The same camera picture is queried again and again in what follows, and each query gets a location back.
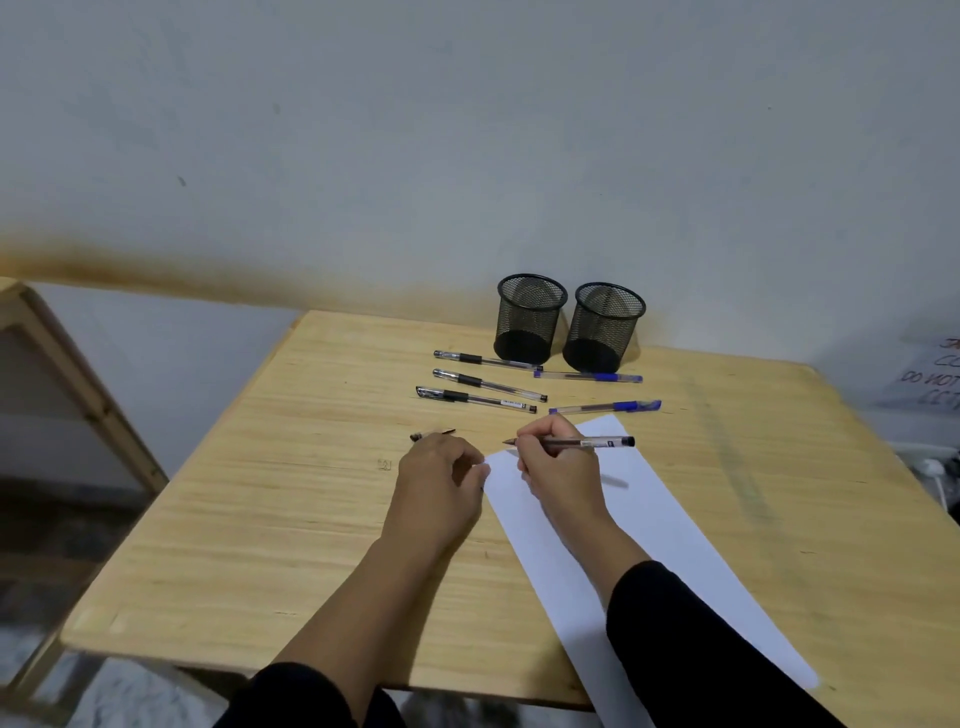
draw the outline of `floor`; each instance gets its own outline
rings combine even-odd
[[[0,484],[0,549],[102,559],[127,533],[136,503],[105,501],[97,491],[77,493],[67,505],[36,491]],[[77,499],[84,501],[78,507]],[[10,681],[75,598],[64,587],[0,583],[0,684]],[[458,695],[393,692],[410,728],[598,728],[596,716]],[[215,696],[200,697],[141,665],[66,654],[38,697],[76,705],[70,728],[207,728],[224,710]],[[0,711],[3,728],[38,722]]]

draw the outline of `uncapped pen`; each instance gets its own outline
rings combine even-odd
[[[432,434],[434,434],[434,433],[440,434],[440,435],[452,435],[452,434],[453,434],[454,432],[456,432],[456,431],[457,431],[457,428],[456,428],[456,427],[449,427],[449,428],[447,428],[447,429],[431,429],[431,430],[429,430],[429,431],[427,431],[427,432],[414,432],[414,433],[410,436],[410,440],[411,440],[412,442],[418,443],[420,440],[422,440],[422,439],[423,439],[424,437],[426,437],[427,435],[432,435]]]
[[[591,379],[592,381],[629,381],[639,384],[643,381],[640,375],[605,375],[591,374],[590,372],[544,372],[535,371],[534,376],[540,379]]]
[[[503,441],[504,445],[516,445],[516,437]],[[632,448],[636,440],[632,436],[622,437],[541,437],[540,444],[546,448]]]
[[[607,404],[571,404],[568,407],[550,407],[551,415],[572,415],[577,412],[656,412],[660,400],[612,401]]]
[[[518,409],[531,414],[537,414],[535,404],[527,404],[522,401],[511,400],[492,400],[489,397],[477,397],[469,395],[466,392],[454,392],[449,389],[433,389],[431,387],[417,387],[417,394],[428,400],[446,400],[446,401],[471,401],[475,404],[488,404],[491,407],[507,407],[509,409]]]
[[[449,361],[461,361],[464,364],[493,364],[494,367],[511,367],[512,369],[526,369],[527,371],[536,371],[542,369],[543,367],[537,364],[527,364],[523,361],[507,361],[506,359],[487,359],[483,356],[478,356],[475,353],[457,353],[457,352],[441,352],[439,350],[433,352],[433,355],[438,359],[447,359]]]
[[[537,392],[529,392],[525,389],[517,389],[516,387],[510,387],[506,384],[495,384],[491,381],[481,379],[479,376],[462,375],[457,372],[448,372],[446,369],[433,370],[433,376],[436,376],[440,379],[449,379],[450,381],[455,381],[458,384],[466,384],[470,387],[483,387],[484,389],[493,389],[497,392],[507,392],[511,395],[517,395],[518,397],[525,397],[528,400],[546,401],[546,395],[541,395]]]

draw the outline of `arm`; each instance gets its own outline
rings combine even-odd
[[[380,538],[242,699],[230,705],[224,719],[233,714],[234,722],[222,725],[259,724],[247,721],[253,708],[269,702],[274,702],[276,721],[276,701],[251,699],[258,680],[272,689],[261,688],[261,697],[279,691],[291,699],[293,691],[309,705],[312,710],[300,714],[304,725],[320,715],[325,724],[349,725],[343,715],[363,723],[391,635],[441,555],[480,514],[490,471],[482,462],[483,455],[466,440],[440,434],[423,438],[404,455]],[[290,682],[290,670],[302,685]],[[324,685],[332,688],[332,696]]]
[[[580,436],[570,422],[517,435],[523,479],[607,608],[607,636],[658,728],[841,725],[616,525],[593,452],[543,450],[537,436]]]

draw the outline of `pen holder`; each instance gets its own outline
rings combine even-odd
[[[647,304],[613,283],[584,283],[574,296],[577,307],[564,344],[566,363],[578,372],[615,372]]]
[[[496,286],[500,313],[493,350],[501,359],[542,364],[550,358],[566,289],[555,280],[532,273],[508,276]]]

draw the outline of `white cable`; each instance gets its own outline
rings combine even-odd
[[[944,493],[944,483],[941,480],[941,478],[947,474],[947,469],[944,468],[944,464],[939,460],[928,457],[917,464],[917,472],[920,475],[933,478],[933,482],[937,485],[937,494],[940,496],[940,505],[943,506],[945,511],[949,510],[947,508],[947,495]]]

